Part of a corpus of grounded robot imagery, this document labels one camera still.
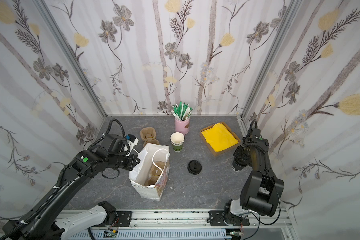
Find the black paper coffee cup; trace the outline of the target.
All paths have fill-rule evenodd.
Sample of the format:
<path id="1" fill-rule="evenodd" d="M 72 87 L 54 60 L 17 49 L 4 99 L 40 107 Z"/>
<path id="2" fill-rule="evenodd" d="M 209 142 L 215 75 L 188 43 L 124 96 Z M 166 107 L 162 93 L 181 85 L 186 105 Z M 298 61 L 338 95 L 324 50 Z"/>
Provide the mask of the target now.
<path id="1" fill-rule="evenodd" d="M 234 157 L 234 160 L 233 160 L 233 170 L 236 171 L 236 172 L 239 172 L 241 170 L 243 170 L 245 167 L 247 167 L 247 163 L 245 160 L 243 160 L 242 158 L 239 158 L 239 157 Z"/>

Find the white cartoon paper gift bag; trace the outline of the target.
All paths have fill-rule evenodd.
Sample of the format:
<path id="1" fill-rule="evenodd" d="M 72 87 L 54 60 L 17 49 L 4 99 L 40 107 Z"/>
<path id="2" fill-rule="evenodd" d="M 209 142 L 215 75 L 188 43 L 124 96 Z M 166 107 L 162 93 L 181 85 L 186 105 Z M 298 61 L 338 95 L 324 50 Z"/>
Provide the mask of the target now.
<path id="1" fill-rule="evenodd" d="M 170 170 L 170 148 L 146 144 L 138 154 L 140 163 L 129 173 L 132 186 L 145 199 L 160 201 Z"/>

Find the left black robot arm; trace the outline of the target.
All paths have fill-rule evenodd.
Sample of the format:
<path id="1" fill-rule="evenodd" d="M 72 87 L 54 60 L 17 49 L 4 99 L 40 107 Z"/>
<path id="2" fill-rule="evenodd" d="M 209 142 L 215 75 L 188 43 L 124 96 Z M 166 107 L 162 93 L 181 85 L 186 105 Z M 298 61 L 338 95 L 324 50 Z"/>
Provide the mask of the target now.
<path id="1" fill-rule="evenodd" d="M 140 163 L 132 149 L 133 135 L 105 134 L 79 152 L 59 173 L 50 191 L 25 215 L 3 226 L 2 240 L 61 240 L 67 231 L 56 223 L 57 216 L 76 193 L 106 169 L 132 171 Z"/>

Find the brown pulp cup carrier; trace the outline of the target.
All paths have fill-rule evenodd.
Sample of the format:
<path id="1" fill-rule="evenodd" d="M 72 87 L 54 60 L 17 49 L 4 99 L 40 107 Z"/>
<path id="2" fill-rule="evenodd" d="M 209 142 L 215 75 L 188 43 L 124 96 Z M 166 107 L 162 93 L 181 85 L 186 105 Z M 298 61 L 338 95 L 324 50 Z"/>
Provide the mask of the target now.
<path id="1" fill-rule="evenodd" d="M 164 171 L 165 164 L 166 164 L 165 162 L 157 162 L 152 165 L 149 177 L 144 184 L 145 187 L 156 184 L 159 177 Z"/>

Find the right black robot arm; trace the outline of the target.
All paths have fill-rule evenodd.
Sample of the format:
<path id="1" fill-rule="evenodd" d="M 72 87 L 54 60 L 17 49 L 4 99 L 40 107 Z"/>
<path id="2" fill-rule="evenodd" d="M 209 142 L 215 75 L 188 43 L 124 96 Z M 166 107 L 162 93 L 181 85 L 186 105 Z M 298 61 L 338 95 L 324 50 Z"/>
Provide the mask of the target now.
<path id="1" fill-rule="evenodd" d="M 233 170 L 239 172 L 252 167 L 240 198 L 225 205 L 223 219 L 226 225 L 239 223 L 244 215 L 256 213 L 272 217 L 280 205 L 284 181 L 275 175 L 269 158 L 269 142 L 261 136 L 261 130 L 250 127 L 243 143 L 234 152 Z"/>

